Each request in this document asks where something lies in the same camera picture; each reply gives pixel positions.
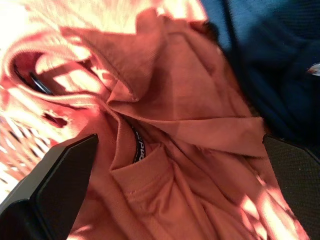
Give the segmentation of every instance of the black textured surface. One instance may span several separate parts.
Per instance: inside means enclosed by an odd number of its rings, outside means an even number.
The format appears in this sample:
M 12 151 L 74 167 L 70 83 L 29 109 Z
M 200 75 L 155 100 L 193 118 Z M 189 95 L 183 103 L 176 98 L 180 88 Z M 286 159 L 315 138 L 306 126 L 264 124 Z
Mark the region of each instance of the black textured surface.
M 312 240 L 320 240 L 320 164 L 307 149 L 263 139 L 282 194 Z
M 70 233 L 87 192 L 97 144 L 92 135 L 70 147 L 37 193 L 37 212 L 54 240 L 65 240 Z

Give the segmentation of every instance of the blue sweater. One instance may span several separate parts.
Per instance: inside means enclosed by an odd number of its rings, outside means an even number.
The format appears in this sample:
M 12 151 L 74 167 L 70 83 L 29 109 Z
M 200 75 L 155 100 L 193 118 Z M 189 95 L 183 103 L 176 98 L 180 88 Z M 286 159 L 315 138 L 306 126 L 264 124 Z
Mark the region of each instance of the blue sweater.
M 320 143 L 320 0 L 202 0 L 244 93 L 273 133 Z

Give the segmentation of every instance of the wicker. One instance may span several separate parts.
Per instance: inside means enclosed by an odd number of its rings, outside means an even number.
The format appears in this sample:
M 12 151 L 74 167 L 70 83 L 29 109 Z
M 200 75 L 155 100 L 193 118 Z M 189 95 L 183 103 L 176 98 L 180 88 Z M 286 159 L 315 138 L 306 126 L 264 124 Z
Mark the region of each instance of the wicker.
M 0 203 L 50 149 L 51 142 L 0 112 Z

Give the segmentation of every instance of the orange shirt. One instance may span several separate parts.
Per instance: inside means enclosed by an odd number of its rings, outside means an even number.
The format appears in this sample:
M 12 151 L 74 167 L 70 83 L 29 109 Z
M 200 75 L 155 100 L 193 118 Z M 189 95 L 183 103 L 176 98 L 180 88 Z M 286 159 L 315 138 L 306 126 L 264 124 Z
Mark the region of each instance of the orange shirt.
M 197 1 L 19 2 L 30 18 L 2 59 L 0 109 L 56 142 L 99 137 L 70 239 L 308 238 L 278 187 L 263 120 L 220 48 L 189 24 L 206 18 Z

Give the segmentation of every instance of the navy blue fabric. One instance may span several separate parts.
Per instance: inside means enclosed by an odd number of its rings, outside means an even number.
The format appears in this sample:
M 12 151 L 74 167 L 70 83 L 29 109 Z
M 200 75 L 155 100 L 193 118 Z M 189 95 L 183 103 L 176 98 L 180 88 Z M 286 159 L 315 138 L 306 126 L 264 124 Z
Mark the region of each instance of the navy blue fabric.
M 296 143 L 319 144 L 320 77 L 306 72 L 320 63 L 320 1 L 202 0 L 202 4 L 218 27 L 219 44 L 242 90 L 273 133 Z

